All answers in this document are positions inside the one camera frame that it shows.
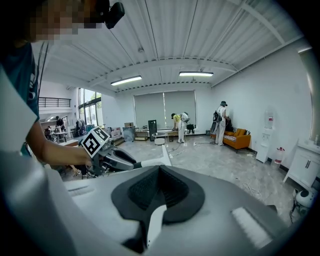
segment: corrugated ceiling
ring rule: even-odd
[[[270,0],[120,2],[125,16],[113,29],[81,29],[78,36],[50,45],[44,80],[102,93],[176,83],[215,85],[303,36]],[[36,59],[40,45],[33,44]],[[214,75],[179,77],[180,71]],[[138,75],[142,80],[110,84]]]

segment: sofa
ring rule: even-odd
[[[216,138],[215,133],[210,133],[211,138]],[[250,131],[240,128],[233,128],[233,131],[225,131],[223,136],[223,143],[238,150],[249,147],[250,145]]]

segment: cabinet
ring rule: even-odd
[[[283,182],[291,178],[306,190],[312,191],[312,185],[320,171],[320,154],[316,150],[298,144],[291,167]]]

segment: window blind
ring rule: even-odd
[[[156,120],[157,129],[165,129],[165,109],[163,93],[134,96],[135,119],[138,128],[147,126],[149,120]]]
[[[190,117],[188,124],[196,124],[196,99],[194,90],[165,92],[164,104],[167,128],[174,127],[174,121],[171,119],[172,113],[180,114],[187,112]]]

